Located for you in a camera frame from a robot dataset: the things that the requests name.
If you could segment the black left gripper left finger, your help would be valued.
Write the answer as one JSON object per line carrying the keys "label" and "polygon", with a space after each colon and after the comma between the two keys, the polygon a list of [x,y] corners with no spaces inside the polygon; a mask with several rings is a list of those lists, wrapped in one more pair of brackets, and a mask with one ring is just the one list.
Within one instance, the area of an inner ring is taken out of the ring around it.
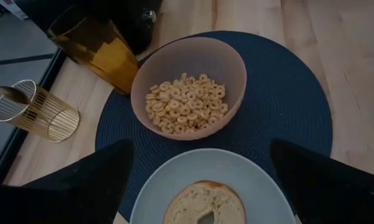
{"label": "black left gripper left finger", "polygon": [[0,185],[0,223],[113,223],[133,156],[123,139],[28,184]]}

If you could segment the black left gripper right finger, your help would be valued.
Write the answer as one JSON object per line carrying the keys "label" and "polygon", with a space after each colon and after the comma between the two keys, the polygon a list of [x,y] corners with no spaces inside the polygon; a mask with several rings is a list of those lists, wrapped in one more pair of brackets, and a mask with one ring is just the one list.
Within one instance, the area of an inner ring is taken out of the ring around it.
{"label": "black left gripper right finger", "polygon": [[374,175],[273,139],[276,175],[302,223],[374,223]]}

